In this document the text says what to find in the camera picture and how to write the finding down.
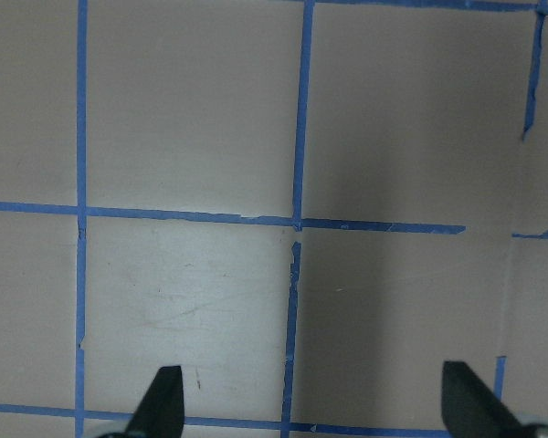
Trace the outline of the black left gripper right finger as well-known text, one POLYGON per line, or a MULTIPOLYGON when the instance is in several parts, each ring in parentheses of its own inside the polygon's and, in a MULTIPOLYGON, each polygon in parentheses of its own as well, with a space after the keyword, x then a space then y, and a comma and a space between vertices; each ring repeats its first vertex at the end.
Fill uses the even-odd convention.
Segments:
POLYGON ((529 437, 523 426, 464 361, 445 361, 441 417, 451 437, 529 437))

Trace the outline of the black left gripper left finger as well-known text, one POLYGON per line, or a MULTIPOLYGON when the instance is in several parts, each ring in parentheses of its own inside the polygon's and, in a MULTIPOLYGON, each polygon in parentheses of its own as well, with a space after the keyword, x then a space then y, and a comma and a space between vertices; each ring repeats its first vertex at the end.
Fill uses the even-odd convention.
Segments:
POLYGON ((184 429, 180 366, 161 367, 126 426, 125 437, 179 438, 184 429))

